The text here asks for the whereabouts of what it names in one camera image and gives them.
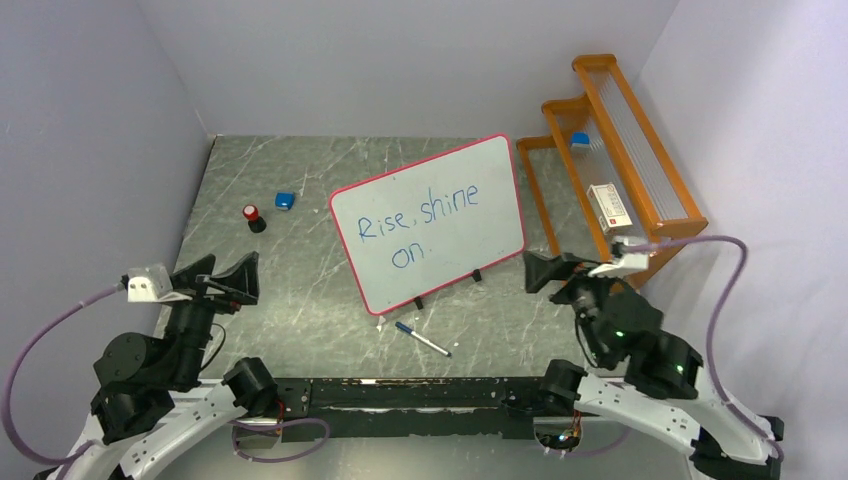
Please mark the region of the pink framed whiteboard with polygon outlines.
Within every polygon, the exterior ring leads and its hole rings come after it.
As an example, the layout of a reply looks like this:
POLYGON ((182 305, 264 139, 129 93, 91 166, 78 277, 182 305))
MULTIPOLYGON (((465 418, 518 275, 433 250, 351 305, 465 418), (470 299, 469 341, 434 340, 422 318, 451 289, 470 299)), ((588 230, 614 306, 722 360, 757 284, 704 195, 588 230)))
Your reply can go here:
POLYGON ((503 134, 338 189, 328 206, 374 316, 526 246, 511 141, 503 134))

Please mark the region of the blue marker cap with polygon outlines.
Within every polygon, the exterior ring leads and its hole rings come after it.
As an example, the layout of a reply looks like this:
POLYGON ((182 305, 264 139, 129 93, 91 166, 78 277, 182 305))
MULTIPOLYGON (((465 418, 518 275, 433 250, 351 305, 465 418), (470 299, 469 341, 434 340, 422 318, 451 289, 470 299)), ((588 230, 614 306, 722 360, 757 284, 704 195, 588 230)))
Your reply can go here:
POLYGON ((402 322, 395 322, 395 327, 396 327, 397 329, 399 329, 400 331, 403 331, 403 332, 405 332, 405 333, 407 333, 407 334, 411 334, 411 333, 412 333, 412 331, 413 331, 411 327, 409 327, 409 326, 407 326, 407 325, 403 324, 402 322))

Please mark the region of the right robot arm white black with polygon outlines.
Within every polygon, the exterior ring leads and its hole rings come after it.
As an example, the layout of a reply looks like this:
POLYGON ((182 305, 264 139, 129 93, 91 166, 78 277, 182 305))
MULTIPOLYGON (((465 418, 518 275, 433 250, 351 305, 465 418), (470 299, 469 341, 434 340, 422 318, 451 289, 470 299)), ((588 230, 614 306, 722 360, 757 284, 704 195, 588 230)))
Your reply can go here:
POLYGON ((646 246, 621 240, 608 262, 563 253, 522 254, 525 290, 562 282, 550 302, 574 312, 594 368, 627 368, 618 388, 566 360, 553 360, 533 404, 551 415, 605 416, 673 447, 712 479, 777 479, 784 423, 758 416, 721 390, 703 356, 664 331, 663 314, 625 280, 649 266, 646 246))

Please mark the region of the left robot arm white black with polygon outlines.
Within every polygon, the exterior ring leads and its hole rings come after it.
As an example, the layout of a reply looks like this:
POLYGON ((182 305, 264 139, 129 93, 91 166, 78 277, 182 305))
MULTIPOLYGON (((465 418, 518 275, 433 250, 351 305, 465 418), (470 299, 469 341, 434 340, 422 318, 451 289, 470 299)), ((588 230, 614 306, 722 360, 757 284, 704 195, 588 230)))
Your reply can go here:
POLYGON ((219 427, 273 409, 277 384, 257 357, 237 361, 212 386, 202 383, 216 316, 254 306, 260 295, 257 252, 220 273, 215 263, 208 254, 174 273, 156 264, 123 276, 116 289, 128 302, 169 307, 164 332, 109 342, 93 365, 99 388, 79 441, 38 478, 154 478, 219 427))

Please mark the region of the red capped black bottle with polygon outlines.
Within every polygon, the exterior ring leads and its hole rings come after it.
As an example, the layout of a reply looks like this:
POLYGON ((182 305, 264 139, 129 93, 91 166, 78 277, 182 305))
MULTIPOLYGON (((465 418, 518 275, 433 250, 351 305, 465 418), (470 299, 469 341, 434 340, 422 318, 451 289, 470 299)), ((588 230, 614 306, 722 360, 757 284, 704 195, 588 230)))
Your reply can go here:
POLYGON ((261 216, 256 205, 248 204, 242 209, 242 215, 245 217, 248 228, 252 233, 262 233, 267 228, 267 223, 261 216))

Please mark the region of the white red small box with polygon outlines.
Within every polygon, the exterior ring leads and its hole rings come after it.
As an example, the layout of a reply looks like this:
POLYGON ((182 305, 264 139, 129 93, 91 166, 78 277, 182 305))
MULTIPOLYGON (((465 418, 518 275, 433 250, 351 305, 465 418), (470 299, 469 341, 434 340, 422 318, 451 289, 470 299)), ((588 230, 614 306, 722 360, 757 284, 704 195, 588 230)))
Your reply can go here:
POLYGON ((587 198, 603 234, 611 234, 634 226, 634 223, 612 183, 590 185, 587 198))

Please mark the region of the blue eraser on table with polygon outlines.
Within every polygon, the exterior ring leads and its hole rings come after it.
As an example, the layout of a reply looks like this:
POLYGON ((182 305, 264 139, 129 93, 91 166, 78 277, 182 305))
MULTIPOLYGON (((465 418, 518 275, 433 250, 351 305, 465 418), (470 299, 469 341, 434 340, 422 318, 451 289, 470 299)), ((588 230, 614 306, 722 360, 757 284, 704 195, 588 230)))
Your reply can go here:
POLYGON ((295 200, 296 194, 294 192, 280 191, 274 197, 274 205, 279 210, 289 211, 293 207, 295 200))

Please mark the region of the orange wooden tiered rack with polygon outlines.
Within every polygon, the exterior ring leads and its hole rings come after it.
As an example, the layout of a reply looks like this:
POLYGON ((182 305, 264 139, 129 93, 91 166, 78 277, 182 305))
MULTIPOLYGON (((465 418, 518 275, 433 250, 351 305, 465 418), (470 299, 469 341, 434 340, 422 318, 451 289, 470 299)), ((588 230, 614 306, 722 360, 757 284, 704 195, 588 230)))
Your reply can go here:
POLYGON ((545 203, 530 154, 550 150, 557 172, 565 174, 586 220, 597 254, 610 257, 608 242, 614 234, 603 234, 587 198, 590 185, 612 183, 634 223, 624 235, 651 242, 692 237, 709 222, 701 212, 657 130, 612 54, 576 57, 572 69, 583 87, 580 95, 548 100, 541 110, 549 132, 544 136, 517 140, 516 147, 536 205, 548 247, 559 254, 563 241, 555 231, 554 219, 545 203), (586 132, 591 151, 574 154, 569 149, 574 132, 586 132))

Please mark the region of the blue eraser on rack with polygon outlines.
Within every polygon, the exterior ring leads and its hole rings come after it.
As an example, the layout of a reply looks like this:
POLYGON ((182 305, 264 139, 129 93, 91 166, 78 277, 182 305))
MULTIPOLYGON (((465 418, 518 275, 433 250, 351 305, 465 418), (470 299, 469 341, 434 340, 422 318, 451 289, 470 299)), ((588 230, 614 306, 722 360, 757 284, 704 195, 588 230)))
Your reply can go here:
POLYGON ((569 149, 574 154, 584 154, 591 151, 591 139, 586 132, 577 131, 570 137, 569 149))

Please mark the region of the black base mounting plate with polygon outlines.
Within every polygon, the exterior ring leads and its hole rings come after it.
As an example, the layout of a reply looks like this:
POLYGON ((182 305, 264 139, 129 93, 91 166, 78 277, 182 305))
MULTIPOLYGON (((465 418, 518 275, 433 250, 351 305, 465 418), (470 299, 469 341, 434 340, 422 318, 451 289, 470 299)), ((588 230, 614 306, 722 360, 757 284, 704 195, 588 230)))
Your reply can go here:
POLYGON ((279 378, 284 420, 319 419, 332 438, 497 435, 531 440, 538 419, 573 413, 572 380, 544 377, 279 378))

